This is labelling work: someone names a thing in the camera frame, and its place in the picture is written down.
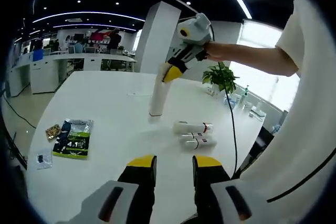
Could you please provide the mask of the person's right hand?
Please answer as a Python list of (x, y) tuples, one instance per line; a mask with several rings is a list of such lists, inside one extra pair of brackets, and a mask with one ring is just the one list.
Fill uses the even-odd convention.
[(208, 42), (203, 46), (206, 51), (206, 58), (211, 61), (221, 62), (230, 61), (229, 50), (230, 45), (220, 44), (216, 42)]

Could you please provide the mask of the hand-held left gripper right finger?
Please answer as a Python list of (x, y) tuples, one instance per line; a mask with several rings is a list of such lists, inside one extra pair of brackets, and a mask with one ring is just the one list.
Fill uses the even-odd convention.
[(230, 179), (222, 164), (194, 155), (195, 204), (201, 223), (266, 223), (267, 203), (246, 183)]

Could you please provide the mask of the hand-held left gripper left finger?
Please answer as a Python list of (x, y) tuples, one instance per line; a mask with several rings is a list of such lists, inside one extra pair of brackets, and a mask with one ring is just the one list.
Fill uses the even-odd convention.
[(149, 223), (155, 202), (157, 156), (130, 161), (118, 180), (89, 195), (65, 223)]

